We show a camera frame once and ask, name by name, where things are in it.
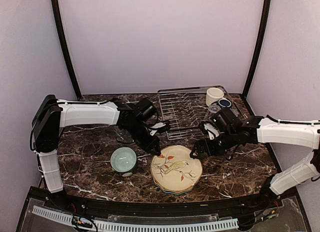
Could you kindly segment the cream bird pattern plate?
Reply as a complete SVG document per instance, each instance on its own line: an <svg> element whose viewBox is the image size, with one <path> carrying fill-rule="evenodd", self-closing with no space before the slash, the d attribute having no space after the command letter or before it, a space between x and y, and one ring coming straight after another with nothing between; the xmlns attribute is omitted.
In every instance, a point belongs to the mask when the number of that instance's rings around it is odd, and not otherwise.
<svg viewBox="0 0 320 232"><path fill-rule="evenodd" d="M161 155L154 156L150 164L153 181L178 176L200 180L203 172L201 161L190 158L190 152L190 149L181 145L162 149Z"/></svg>

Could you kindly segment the green ceramic bowl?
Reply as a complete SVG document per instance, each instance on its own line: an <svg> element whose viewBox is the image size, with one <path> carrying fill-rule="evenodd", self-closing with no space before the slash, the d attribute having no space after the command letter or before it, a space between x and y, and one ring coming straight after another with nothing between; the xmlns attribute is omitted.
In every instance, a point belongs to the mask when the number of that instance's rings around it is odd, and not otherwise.
<svg viewBox="0 0 320 232"><path fill-rule="evenodd" d="M137 155L129 147L116 149L110 158L110 165L117 174L122 177L129 177L137 165Z"/></svg>

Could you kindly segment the clear drinking glass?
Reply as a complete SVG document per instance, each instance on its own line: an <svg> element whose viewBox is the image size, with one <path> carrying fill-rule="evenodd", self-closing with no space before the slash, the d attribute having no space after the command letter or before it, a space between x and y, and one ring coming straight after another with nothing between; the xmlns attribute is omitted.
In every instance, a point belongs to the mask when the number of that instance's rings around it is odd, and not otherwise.
<svg viewBox="0 0 320 232"><path fill-rule="evenodd" d="M210 121L211 117L217 113L219 110L221 109L221 107L217 104L217 103L212 103L207 111L206 111L206 115L205 115L205 121Z"/></svg>

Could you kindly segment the yellow plate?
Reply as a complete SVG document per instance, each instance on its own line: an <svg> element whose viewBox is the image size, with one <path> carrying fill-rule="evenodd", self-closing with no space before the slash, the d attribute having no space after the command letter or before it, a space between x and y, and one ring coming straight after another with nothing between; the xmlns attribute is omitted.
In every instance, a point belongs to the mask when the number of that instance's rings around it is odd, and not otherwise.
<svg viewBox="0 0 320 232"><path fill-rule="evenodd" d="M185 176L178 176L176 178L169 178L163 180L156 180L154 179L154 183L159 184L160 186L164 187L168 190L184 190L190 186L195 186L198 183L198 179L191 179Z"/></svg>

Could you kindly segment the dark blue ceramic mug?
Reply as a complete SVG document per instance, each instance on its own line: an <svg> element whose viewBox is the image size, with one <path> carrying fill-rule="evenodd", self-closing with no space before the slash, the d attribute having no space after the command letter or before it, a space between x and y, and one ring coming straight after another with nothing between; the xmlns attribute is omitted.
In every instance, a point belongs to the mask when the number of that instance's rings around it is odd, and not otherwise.
<svg viewBox="0 0 320 232"><path fill-rule="evenodd" d="M223 108L231 108L232 107L232 103L230 100L226 99L226 98L222 98L219 99L217 101L217 104L223 109Z"/></svg>

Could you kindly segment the cream ceramic mug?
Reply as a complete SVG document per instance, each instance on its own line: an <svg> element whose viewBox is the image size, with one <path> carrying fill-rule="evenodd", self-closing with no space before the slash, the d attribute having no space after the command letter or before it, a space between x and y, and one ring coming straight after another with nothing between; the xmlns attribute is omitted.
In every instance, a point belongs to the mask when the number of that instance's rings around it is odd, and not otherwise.
<svg viewBox="0 0 320 232"><path fill-rule="evenodd" d="M224 92L220 88L211 87L206 91L205 103L209 107L212 103L222 99L224 97Z"/></svg>

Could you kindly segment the blue plate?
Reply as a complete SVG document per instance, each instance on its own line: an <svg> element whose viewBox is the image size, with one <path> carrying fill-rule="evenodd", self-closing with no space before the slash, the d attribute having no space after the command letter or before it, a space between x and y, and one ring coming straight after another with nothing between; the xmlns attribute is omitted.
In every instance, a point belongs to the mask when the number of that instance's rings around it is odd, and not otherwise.
<svg viewBox="0 0 320 232"><path fill-rule="evenodd" d="M190 192L193 190L193 186L190 186L184 190L177 190L177 191L173 191L173 190L168 190L165 189L164 187L160 186L159 184L155 183L155 186L158 187L161 191L163 191L164 193L168 193L168 194L174 194L174 195L180 195L180 194L184 194L187 192Z"/></svg>

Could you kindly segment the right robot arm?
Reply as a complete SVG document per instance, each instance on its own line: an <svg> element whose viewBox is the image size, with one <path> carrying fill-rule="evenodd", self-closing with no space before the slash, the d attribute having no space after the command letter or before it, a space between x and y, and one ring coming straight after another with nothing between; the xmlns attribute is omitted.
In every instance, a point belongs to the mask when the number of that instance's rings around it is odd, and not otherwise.
<svg viewBox="0 0 320 232"><path fill-rule="evenodd" d="M241 121L230 108L214 113L208 122L201 125L209 138L198 140L190 152L193 159L226 155L235 152L239 146L258 143L282 143L311 148L312 151L301 161L283 172L266 179L255 204L267 208L276 196L308 179L320 176L320 122L287 121L267 115L251 116Z"/></svg>

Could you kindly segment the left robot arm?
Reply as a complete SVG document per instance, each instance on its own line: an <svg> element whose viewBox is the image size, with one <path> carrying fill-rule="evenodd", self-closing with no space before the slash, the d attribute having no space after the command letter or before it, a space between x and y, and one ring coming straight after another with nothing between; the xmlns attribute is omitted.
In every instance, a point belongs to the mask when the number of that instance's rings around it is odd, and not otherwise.
<svg viewBox="0 0 320 232"><path fill-rule="evenodd" d="M64 185L57 155L63 128L115 125L127 131L134 143L146 153L160 155L160 140L156 133L165 124L147 123L155 114L157 109L147 98L136 104L128 104L118 98L103 102L81 102L59 100L55 95L46 96L31 122L29 146L37 155L47 190L52 193L51 202L60 210L66 210L71 205L70 198L62 192Z"/></svg>

